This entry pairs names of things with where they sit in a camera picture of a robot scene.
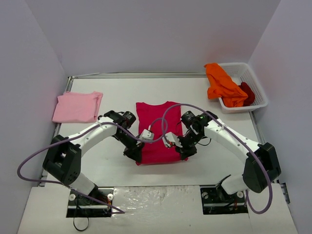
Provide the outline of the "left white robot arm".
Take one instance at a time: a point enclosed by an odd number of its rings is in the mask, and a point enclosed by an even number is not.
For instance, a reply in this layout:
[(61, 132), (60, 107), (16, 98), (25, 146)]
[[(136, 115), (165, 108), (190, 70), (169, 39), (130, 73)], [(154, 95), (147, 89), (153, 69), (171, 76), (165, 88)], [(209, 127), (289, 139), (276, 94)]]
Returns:
[(126, 157), (141, 163), (144, 143), (135, 140), (128, 131), (135, 120), (135, 115), (129, 111), (108, 111), (98, 122), (75, 135), (57, 135), (51, 142), (53, 147), (47, 151), (43, 169), (63, 185), (80, 192), (80, 198), (87, 204), (96, 202), (99, 188), (81, 172), (81, 159), (92, 147), (113, 137), (125, 146)]

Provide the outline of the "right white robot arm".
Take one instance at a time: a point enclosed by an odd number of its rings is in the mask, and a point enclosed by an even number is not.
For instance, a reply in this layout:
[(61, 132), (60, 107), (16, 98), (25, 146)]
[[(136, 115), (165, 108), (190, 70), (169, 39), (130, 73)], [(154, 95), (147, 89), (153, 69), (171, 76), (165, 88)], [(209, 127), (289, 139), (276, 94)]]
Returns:
[(216, 118), (216, 121), (206, 114), (195, 116), (191, 111), (182, 115), (181, 121), (188, 129), (188, 133), (178, 137), (176, 151), (180, 153), (182, 159), (186, 159), (197, 153), (195, 146), (203, 138), (214, 140), (244, 163), (244, 171), (241, 175), (229, 175), (220, 181), (220, 186), (216, 189), (217, 198), (221, 201), (228, 201), (234, 193), (242, 190), (261, 193), (268, 187), (268, 182), (256, 159), (246, 147), (249, 147), (257, 156), (270, 182), (273, 182), (281, 174), (274, 146), (268, 142), (260, 144), (250, 140), (233, 129), (227, 131), (222, 120), (214, 114), (212, 116)]

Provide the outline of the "magenta t shirt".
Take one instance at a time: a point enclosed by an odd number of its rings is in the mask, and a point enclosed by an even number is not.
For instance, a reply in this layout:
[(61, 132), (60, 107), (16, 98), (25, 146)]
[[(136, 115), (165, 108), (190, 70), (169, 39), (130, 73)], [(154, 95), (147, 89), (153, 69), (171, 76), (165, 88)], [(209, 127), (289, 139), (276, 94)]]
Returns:
[[(164, 112), (175, 102), (167, 101), (161, 105), (150, 105), (144, 102), (136, 103), (136, 113), (138, 116), (138, 132), (141, 134), (143, 130), (150, 129), (154, 133), (154, 138), (162, 136), (161, 117)], [(181, 118), (181, 107), (172, 108), (165, 117), (165, 125), (167, 131), (172, 132), (177, 136), (183, 135)], [(178, 162), (181, 160), (180, 154), (175, 151), (175, 148), (167, 148), (162, 140), (155, 143), (146, 143), (142, 149), (142, 160), (137, 165), (141, 164), (167, 164)]]

